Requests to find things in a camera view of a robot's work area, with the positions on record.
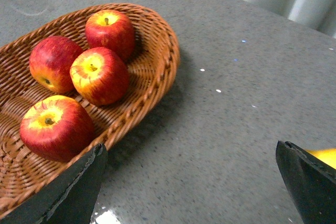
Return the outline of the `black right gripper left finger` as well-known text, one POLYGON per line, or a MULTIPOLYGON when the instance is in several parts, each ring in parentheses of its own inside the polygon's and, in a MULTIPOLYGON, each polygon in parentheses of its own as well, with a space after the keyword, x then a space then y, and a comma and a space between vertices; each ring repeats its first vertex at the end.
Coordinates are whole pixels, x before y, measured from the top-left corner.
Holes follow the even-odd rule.
POLYGON ((1 223, 90 223, 107 159, 97 144, 1 223))

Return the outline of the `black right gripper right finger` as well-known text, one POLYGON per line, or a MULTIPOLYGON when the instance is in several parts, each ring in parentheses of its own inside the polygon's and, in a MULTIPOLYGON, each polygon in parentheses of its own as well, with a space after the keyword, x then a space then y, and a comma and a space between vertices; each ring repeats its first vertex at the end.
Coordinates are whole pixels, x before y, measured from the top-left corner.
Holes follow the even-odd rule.
POLYGON ((276 162, 303 223, 335 223, 335 169, 289 141, 277 143, 276 162))

